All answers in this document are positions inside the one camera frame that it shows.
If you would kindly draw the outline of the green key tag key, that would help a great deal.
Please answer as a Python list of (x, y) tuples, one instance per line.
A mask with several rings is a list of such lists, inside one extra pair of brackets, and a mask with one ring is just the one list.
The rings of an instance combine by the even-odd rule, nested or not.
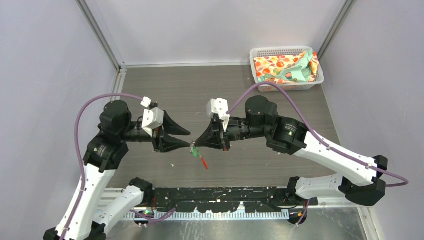
[(198, 148), (198, 147), (196, 147), (196, 146), (193, 146), (193, 147), (191, 148), (190, 153), (191, 153), (194, 157), (196, 157), (196, 158), (199, 158), (199, 157), (200, 157), (200, 151), (199, 151), (199, 148)]

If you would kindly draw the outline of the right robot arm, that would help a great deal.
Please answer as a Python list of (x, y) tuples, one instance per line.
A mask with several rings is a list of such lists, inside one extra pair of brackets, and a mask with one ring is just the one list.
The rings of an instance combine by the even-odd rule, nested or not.
[(196, 147), (226, 152), (231, 142), (265, 138), (267, 147), (275, 152), (305, 158), (334, 171), (333, 175), (322, 177), (291, 177), (285, 190), (291, 205), (312, 198), (344, 197), (354, 204), (372, 207), (385, 196), (386, 183), (381, 176), (388, 168), (386, 157), (360, 156), (364, 164), (359, 164), (352, 160), (354, 152), (343, 149), (337, 153), (304, 123), (280, 116), (277, 105), (261, 95), (246, 101), (244, 118), (229, 116), (227, 109), (225, 99), (209, 101), (207, 113), (211, 121), (194, 142)]

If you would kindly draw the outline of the red key tag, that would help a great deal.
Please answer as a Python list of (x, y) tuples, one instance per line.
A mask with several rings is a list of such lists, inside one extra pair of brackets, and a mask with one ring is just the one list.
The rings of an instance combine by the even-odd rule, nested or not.
[(206, 170), (208, 170), (208, 169), (209, 169), (209, 167), (208, 167), (208, 165), (207, 165), (207, 163), (206, 163), (206, 161), (205, 161), (205, 159), (204, 159), (204, 157), (203, 157), (203, 156), (201, 156), (201, 157), (200, 157), (200, 160), (201, 160), (201, 162), (202, 162), (202, 164), (203, 164), (204, 168), (205, 168)]

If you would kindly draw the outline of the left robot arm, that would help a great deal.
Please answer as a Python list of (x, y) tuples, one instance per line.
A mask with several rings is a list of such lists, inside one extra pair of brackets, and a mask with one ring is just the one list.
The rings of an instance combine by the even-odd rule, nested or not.
[(151, 143), (159, 153), (168, 153), (190, 144), (179, 136), (190, 132), (175, 123), (166, 111), (146, 100), (144, 113), (132, 120), (123, 100), (107, 103), (100, 115), (99, 133), (79, 157), (82, 175), (77, 190), (60, 223), (44, 234), (46, 240), (104, 240), (112, 228), (135, 206), (148, 207), (154, 199), (153, 185), (133, 178), (123, 193), (103, 210), (102, 195), (128, 153), (128, 143)]

